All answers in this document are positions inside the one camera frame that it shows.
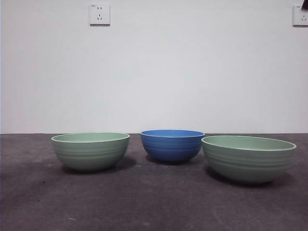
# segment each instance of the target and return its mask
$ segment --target dark gray floor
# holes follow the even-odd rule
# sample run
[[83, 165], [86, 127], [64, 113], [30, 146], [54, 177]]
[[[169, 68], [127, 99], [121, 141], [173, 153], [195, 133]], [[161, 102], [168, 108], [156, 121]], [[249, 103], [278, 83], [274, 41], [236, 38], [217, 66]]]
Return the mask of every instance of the dark gray floor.
[[244, 186], [210, 170], [150, 159], [139, 135], [115, 168], [64, 168], [52, 135], [1, 135], [1, 231], [306, 231], [308, 134], [260, 135], [297, 145], [272, 183]]

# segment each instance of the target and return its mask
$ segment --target bowl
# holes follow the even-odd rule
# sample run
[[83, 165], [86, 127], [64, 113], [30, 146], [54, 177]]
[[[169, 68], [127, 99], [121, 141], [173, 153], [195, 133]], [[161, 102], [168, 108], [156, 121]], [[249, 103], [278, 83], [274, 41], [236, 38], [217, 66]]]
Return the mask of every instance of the bowl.
[[189, 130], [149, 130], [141, 133], [141, 141], [152, 158], [165, 163], [180, 163], [198, 154], [204, 135]]
[[209, 136], [202, 139], [209, 166], [242, 183], [273, 181], [289, 167], [296, 145], [250, 136]]
[[124, 133], [75, 133], [54, 136], [51, 142], [63, 165], [78, 171], [98, 171], [124, 156], [129, 137]]

